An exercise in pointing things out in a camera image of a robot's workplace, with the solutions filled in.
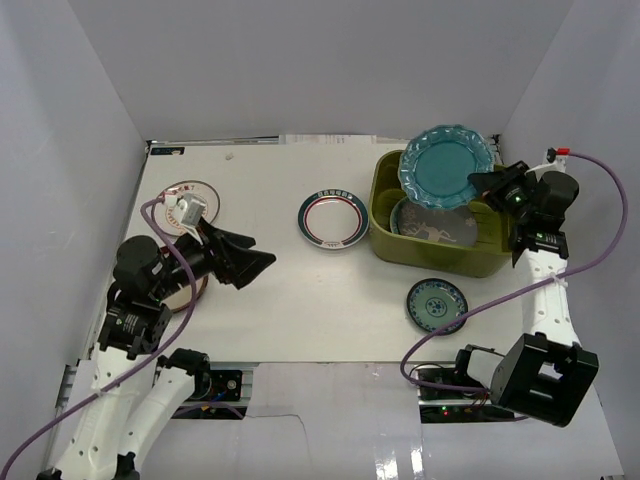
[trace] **white plate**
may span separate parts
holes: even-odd
[[[329,250],[350,247],[367,233],[364,203],[346,190],[323,190],[307,198],[298,211],[298,227],[314,245]]]

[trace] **green plastic basket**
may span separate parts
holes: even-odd
[[[491,210],[481,199],[469,204],[478,225],[478,240],[472,247],[430,242],[391,233],[391,210],[406,196],[398,180],[401,154],[402,151],[398,150],[384,155],[378,161],[373,177],[369,197],[369,230],[375,254],[387,262],[468,277],[488,277],[500,270],[511,259],[508,247],[510,219]]]

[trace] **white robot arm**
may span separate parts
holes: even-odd
[[[550,149],[550,163],[534,169],[519,162],[503,172],[470,176],[494,210],[514,218],[510,247],[525,284],[553,281],[522,298],[523,335],[506,355],[469,345],[456,359],[461,376],[487,388],[493,405],[557,426],[571,421],[598,372],[598,357],[580,346],[567,283],[558,278],[569,256],[559,229],[578,195],[577,182],[564,173],[567,153]]]
[[[273,254],[250,250],[253,238],[209,225],[200,218],[201,205],[194,202],[190,207],[192,199],[187,200],[183,217],[197,226],[178,238],[174,247],[193,277],[212,273],[220,283],[240,289],[275,262]],[[160,302],[189,283],[183,264],[163,254],[150,237],[132,237],[120,246],[95,348],[92,390],[99,398],[81,411],[66,451],[37,480],[137,480],[136,468],[153,442],[180,404],[202,385],[202,376],[209,372],[207,355],[177,349],[168,359],[159,357],[160,376],[135,412],[134,401],[153,382],[153,364],[104,392],[106,385],[158,354],[171,318],[169,308]]]

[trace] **decorative plate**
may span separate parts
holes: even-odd
[[[405,197],[393,207],[390,225],[395,234],[463,247],[472,247],[478,238],[476,219],[466,205],[434,210]]]
[[[462,292],[455,285],[439,278],[427,278],[416,283],[407,295],[407,311],[418,327],[431,333],[469,311]],[[450,335],[462,328],[465,321],[454,324],[440,335]]]
[[[314,245],[338,250],[364,237],[369,216],[364,203],[354,194],[346,190],[322,190],[300,207],[298,227]]]
[[[220,213],[220,195],[218,195],[217,190],[208,183],[201,182],[199,180],[185,180],[183,182],[174,183],[162,191],[166,192],[167,190],[192,193],[202,200],[205,204],[202,218],[204,218],[208,223],[213,223],[218,217],[218,213]],[[183,233],[186,233],[186,230],[182,228],[171,216],[173,208],[174,207],[167,208],[164,205],[154,205],[151,213],[153,215],[153,219],[164,233],[173,237],[179,237]]]
[[[493,171],[493,155],[482,135],[462,125],[440,125],[407,145],[398,178],[412,202],[453,209],[478,196],[470,173]]]

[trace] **white tabletop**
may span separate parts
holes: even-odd
[[[215,361],[396,362],[424,334],[404,303],[417,281],[440,277],[458,286],[470,308],[512,292],[507,266],[474,279],[386,263],[368,239],[340,252],[307,242],[297,213],[311,194],[349,190],[367,204],[376,162],[394,145],[187,146],[184,155],[147,160],[127,237],[152,235],[138,210],[181,180],[213,185],[221,197],[215,225],[255,237],[278,260],[241,291],[210,282],[176,346]],[[172,321],[175,328],[176,316]],[[452,360],[473,343],[506,352],[520,336],[518,300],[491,309],[457,333],[429,342],[414,360]]]

